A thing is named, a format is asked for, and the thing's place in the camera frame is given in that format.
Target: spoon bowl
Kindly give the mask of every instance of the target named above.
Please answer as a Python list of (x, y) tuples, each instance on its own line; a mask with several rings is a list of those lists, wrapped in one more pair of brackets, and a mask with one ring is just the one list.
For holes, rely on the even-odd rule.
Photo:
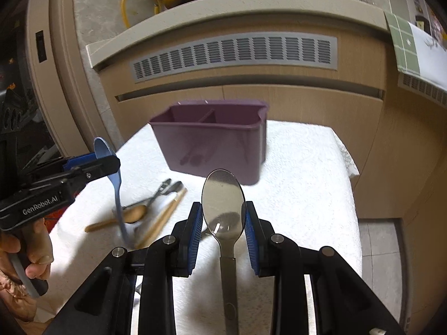
[(218, 169), (208, 175), (203, 185), (202, 208), (205, 223), (221, 250), (223, 245), (232, 248), (244, 230), (245, 197), (231, 172)]

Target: yellow cable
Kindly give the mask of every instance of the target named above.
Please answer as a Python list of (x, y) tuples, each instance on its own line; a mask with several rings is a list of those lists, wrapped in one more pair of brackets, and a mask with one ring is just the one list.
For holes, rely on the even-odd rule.
[[(154, 7), (154, 15), (158, 14), (160, 12), (160, 6), (161, 6), (161, 1), (160, 0), (156, 0), (157, 1), (157, 5), (155, 5)], [(121, 0), (121, 16), (122, 16), (122, 21), (124, 22), (124, 25), (126, 26), (126, 28), (130, 28), (130, 24), (129, 24), (129, 20), (127, 19), (127, 14), (126, 14), (126, 0)]]

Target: gray floor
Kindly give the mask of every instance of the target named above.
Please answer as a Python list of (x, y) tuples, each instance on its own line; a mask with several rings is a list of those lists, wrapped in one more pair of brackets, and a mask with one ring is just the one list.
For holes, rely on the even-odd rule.
[(363, 280), (399, 322), (402, 308), (403, 246), (393, 220), (359, 220)]

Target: wooden panel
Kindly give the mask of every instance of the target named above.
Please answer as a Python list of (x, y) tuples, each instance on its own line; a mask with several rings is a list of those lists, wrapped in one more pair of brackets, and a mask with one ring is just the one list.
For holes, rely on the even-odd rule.
[(418, 334), (447, 296), (447, 155), (403, 217), (412, 278), (409, 334)]
[(447, 111), (397, 87), (396, 57), (387, 51), (387, 91), (377, 134), (354, 190), (359, 218), (403, 217), (443, 149)]
[(437, 309), (438, 306), (429, 305), (424, 310), (412, 313), (410, 317), (410, 325), (406, 331), (407, 335), (421, 334), (421, 331), (427, 326)]
[(118, 128), (125, 141), (155, 115), (185, 99), (223, 99), (222, 87), (206, 87), (157, 93), (145, 97), (116, 102), (111, 105)]
[[(241, 66), (203, 69), (135, 83), (130, 62), (146, 54), (189, 41), (224, 34), (256, 31), (309, 32), (338, 39), (338, 70), (301, 66)], [(210, 21), (168, 32), (129, 48), (112, 58), (99, 72), (109, 101), (116, 96), (148, 87), (207, 77), (238, 75), (311, 76), (336, 79), (384, 90), (386, 44), (366, 31), (356, 31), (349, 23), (331, 24), (330, 20), (300, 15), (251, 15)]]
[(352, 192), (354, 192), (354, 189), (355, 189), (355, 186), (357, 185), (358, 179), (360, 179), (359, 176), (354, 176), (350, 179)]
[(261, 99), (269, 103), (269, 119), (329, 126), (345, 144), (361, 172), (382, 109), (380, 99), (339, 90), (274, 86), (224, 86), (225, 99)]

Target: white cloth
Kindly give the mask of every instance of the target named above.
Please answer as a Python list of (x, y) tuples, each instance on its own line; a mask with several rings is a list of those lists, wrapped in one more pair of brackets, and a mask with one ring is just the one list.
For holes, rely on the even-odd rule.
[[(153, 131), (143, 127), (118, 152), (122, 204), (148, 197), (168, 177), (181, 180), (188, 193), (162, 230), (170, 234), (201, 200), (204, 178), (170, 171)], [(362, 274), (362, 253), (349, 176), (358, 174), (347, 150), (328, 127), (267, 122), (267, 159), (256, 185), (243, 186), (246, 200), (277, 233), (299, 246), (334, 247)], [(57, 311), (100, 261), (122, 245), (115, 227), (86, 234), (84, 227), (109, 217), (113, 189), (107, 178), (90, 183), (51, 233), (55, 261), (49, 291), (40, 300)], [(196, 268), (189, 278), (174, 278), (174, 307), (179, 335), (225, 334), (219, 247), (213, 237), (200, 242)], [(269, 334), (273, 279), (251, 269), (245, 236), (235, 245), (241, 334)]]

